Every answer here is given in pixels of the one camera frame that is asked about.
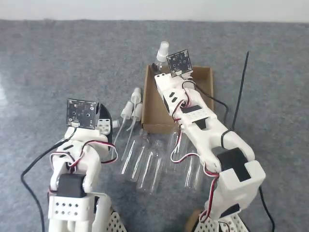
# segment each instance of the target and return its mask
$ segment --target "white wall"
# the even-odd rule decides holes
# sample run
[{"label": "white wall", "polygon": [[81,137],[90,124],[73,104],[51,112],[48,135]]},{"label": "white wall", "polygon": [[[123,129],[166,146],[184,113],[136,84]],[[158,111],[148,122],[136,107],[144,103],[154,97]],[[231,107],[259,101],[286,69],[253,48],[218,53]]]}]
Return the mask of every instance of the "white wall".
[{"label": "white wall", "polygon": [[0,18],[309,22],[309,0],[0,0]]}]

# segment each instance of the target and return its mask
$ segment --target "circuit board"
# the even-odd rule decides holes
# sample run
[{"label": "circuit board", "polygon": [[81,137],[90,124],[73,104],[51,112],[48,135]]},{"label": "circuit board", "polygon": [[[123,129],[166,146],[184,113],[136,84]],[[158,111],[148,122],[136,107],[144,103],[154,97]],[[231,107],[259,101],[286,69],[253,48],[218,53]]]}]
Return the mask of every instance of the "circuit board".
[{"label": "circuit board", "polygon": [[96,106],[95,101],[68,99],[67,126],[94,130]]},{"label": "circuit board", "polygon": [[183,50],[166,57],[172,77],[192,71],[189,51]]}]

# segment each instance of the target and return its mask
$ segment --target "white bottle cap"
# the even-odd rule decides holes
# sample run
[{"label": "white bottle cap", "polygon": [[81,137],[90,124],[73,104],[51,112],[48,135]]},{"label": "white bottle cap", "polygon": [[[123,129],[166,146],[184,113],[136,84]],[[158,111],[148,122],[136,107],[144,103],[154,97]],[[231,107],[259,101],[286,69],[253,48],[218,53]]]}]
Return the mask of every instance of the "white bottle cap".
[{"label": "white bottle cap", "polygon": [[158,53],[156,54],[156,59],[159,60],[160,62],[165,62],[166,56],[168,55],[169,55],[169,43],[166,41],[162,41]]},{"label": "white bottle cap", "polygon": [[126,106],[124,107],[124,109],[122,110],[121,112],[121,117],[123,119],[130,119],[131,118],[131,115],[132,115],[132,110],[133,110],[133,103],[128,101],[126,103]]},{"label": "white bottle cap", "polygon": [[135,112],[133,111],[131,118],[139,122],[141,119],[141,111],[143,109],[143,103],[140,103],[136,106]]},{"label": "white bottle cap", "polygon": [[138,104],[141,101],[141,95],[140,95],[140,88],[136,87],[131,95],[131,102],[133,102],[134,104]]},{"label": "white bottle cap", "polygon": [[112,128],[118,128],[120,127],[120,123],[119,123],[119,120],[113,120],[112,121]]}]

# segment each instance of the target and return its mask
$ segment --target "black antenna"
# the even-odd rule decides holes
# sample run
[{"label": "black antenna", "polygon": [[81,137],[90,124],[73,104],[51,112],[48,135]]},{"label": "black antenna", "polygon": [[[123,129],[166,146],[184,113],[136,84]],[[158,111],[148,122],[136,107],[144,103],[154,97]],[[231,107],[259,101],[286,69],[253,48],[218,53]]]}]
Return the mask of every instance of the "black antenna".
[{"label": "black antenna", "polygon": [[239,109],[239,105],[240,105],[240,99],[241,99],[241,94],[242,94],[242,87],[243,87],[243,82],[245,80],[245,73],[246,73],[246,69],[247,69],[248,58],[249,58],[249,51],[247,52],[246,59],[245,59],[245,65],[244,65],[243,71],[242,71],[239,95],[238,95],[236,110],[235,110],[235,114],[234,114],[234,118],[233,118],[233,123],[232,123],[232,126],[231,126],[231,131],[234,131],[234,129],[235,129],[235,123],[236,123],[236,118],[237,118],[238,109]]}]

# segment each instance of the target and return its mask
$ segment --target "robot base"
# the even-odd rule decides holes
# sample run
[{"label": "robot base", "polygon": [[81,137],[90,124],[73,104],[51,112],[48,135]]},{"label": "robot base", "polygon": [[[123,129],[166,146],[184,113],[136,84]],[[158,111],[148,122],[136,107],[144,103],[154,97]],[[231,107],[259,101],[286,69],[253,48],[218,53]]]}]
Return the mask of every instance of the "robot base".
[{"label": "robot base", "polygon": [[250,232],[238,215],[225,217],[220,222],[211,218],[204,223],[198,221],[201,210],[196,210],[191,215],[185,226],[185,232]]},{"label": "robot base", "polygon": [[126,232],[125,226],[122,224],[119,214],[113,212],[106,227],[106,232]]}]

